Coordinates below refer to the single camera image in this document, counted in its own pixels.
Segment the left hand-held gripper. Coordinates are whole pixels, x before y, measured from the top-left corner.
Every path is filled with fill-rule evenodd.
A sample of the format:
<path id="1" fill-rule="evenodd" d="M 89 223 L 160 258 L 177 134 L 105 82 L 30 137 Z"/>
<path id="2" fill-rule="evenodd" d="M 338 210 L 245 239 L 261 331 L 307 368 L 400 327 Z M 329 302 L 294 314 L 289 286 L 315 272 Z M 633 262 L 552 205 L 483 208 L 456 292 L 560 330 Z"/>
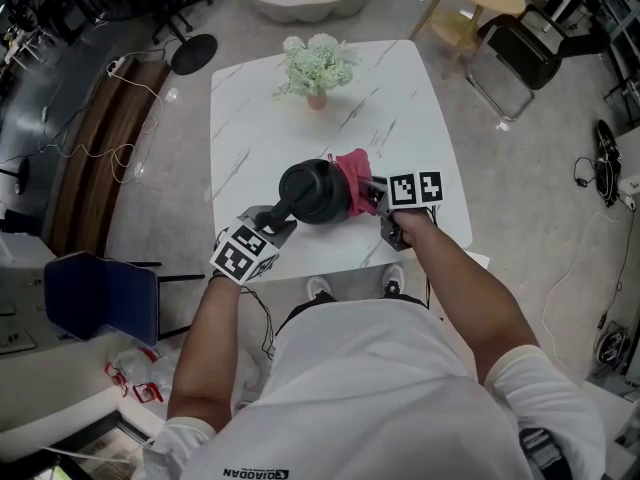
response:
<path id="1" fill-rule="evenodd" d="M 295 219 L 272 215 L 273 206 L 248 208 L 225 230 L 210 263 L 238 285 L 246 285 L 267 272 L 297 228 Z"/>

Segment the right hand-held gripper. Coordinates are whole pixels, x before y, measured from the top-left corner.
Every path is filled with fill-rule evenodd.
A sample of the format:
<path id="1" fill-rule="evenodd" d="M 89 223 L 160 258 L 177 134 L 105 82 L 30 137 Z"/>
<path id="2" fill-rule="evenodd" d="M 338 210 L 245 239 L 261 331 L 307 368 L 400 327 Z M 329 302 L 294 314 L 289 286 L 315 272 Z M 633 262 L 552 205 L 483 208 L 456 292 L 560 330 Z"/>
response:
<path id="1" fill-rule="evenodd" d="M 420 209 L 428 212 L 432 221 L 437 223 L 437 207 L 443 201 L 439 171 L 361 178 L 360 190 L 377 191 L 365 196 L 365 211 L 381 219 L 381 237 L 397 252 L 408 249 L 409 245 L 403 241 L 401 229 L 393 219 L 396 211 Z"/>

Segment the person's right hand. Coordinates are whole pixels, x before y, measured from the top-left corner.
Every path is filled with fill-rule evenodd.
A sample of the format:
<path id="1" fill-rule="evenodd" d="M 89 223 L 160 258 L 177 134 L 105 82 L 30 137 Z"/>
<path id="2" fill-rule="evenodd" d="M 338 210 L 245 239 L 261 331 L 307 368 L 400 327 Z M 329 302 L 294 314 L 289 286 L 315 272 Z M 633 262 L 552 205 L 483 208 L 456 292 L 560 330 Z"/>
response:
<path id="1" fill-rule="evenodd" d="M 401 229 L 403 241 L 411 247 L 419 245 L 436 228 L 429 213 L 420 209 L 396 211 L 393 219 Z"/>

